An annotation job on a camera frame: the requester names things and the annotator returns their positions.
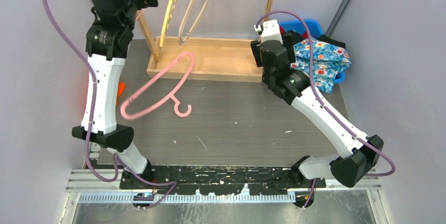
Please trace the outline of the beige wooden hanger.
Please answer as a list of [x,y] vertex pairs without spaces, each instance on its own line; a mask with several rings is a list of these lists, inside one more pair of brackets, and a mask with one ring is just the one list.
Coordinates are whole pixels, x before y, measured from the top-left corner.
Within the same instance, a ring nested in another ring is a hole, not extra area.
[[196,29],[210,0],[189,0],[178,29],[178,44],[185,45]]

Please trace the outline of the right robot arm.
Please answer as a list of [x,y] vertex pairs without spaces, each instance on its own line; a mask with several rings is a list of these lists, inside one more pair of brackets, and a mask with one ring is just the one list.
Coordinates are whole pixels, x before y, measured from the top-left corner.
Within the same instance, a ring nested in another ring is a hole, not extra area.
[[255,62],[263,69],[262,82],[274,95],[305,115],[329,139],[337,153],[333,156],[301,158],[292,173],[293,183],[306,187],[315,178],[333,178],[352,188],[377,164],[384,141],[369,136],[343,117],[313,91],[309,77],[290,67],[291,39],[250,43]]

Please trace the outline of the blue floral skirt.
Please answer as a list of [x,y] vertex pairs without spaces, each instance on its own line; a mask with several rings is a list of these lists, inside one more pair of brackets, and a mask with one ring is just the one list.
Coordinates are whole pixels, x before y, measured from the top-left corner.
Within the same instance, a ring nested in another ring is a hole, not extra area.
[[[312,72],[314,85],[325,93],[331,93],[334,79],[351,66],[351,60],[346,49],[319,40],[305,39],[293,46],[296,62],[291,63],[292,69],[300,70],[306,75]],[[310,70],[310,45],[313,48],[312,71]]]

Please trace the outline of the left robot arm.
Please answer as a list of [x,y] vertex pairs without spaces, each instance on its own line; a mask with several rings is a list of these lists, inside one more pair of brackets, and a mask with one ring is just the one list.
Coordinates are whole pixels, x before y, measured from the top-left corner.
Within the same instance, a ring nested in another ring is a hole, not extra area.
[[89,70],[87,103],[75,138],[107,149],[125,166],[125,179],[141,189],[151,186],[151,163],[133,142],[134,130],[116,121],[118,84],[129,48],[137,12],[157,7],[158,0],[91,0],[94,21],[86,34]]

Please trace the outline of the red pleated skirt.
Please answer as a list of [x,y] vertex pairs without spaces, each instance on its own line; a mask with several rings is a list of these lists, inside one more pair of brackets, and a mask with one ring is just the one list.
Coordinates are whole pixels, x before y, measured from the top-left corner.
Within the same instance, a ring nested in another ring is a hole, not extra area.
[[308,32],[304,32],[304,33],[302,34],[302,38],[303,38],[303,39],[308,39],[308,37],[310,37],[310,35],[309,35]]

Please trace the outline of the cream plastic hanger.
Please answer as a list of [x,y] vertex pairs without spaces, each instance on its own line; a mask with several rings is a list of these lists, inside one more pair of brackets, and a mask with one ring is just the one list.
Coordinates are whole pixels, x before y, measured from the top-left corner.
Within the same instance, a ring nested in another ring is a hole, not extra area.
[[165,16],[164,16],[164,20],[163,20],[163,26],[161,28],[161,34],[160,34],[160,38],[159,38],[159,46],[163,47],[164,45],[164,41],[165,41],[165,37],[166,37],[166,31],[168,29],[169,26],[169,22],[172,18],[173,15],[173,11],[176,7],[176,3],[177,0],[169,0],[168,4],[167,4],[167,8],[166,8],[166,12],[165,12]]

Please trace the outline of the black skirt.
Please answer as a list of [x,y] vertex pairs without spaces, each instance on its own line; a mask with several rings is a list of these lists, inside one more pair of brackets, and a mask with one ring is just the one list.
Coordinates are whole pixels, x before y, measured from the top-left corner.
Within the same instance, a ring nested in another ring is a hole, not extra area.
[[[297,44],[297,43],[299,43],[299,42],[301,42],[301,41],[303,41],[303,40],[308,38],[307,35],[302,36],[302,35],[300,35],[299,33],[295,32],[293,30],[285,31],[285,32],[282,32],[281,34],[282,34],[283,38],[285,37],[285,35],[290,35],[293,45],[295,45],[295,44]],[[344,49],[346,48],[346,44],[344,42],[340,42],[338,40],[332,39],[332,38],[330,38],[330,37],[328,37],[326,35],[321,35],[321,36],[319,36],[319,37],[317,37],[315,39],[319,40],[319,41],[322,41],[322,42],[325,42],[325,43],[328,43],[328,44],[331,44],[331,45],[335,45],[335,46],[344,48]]]

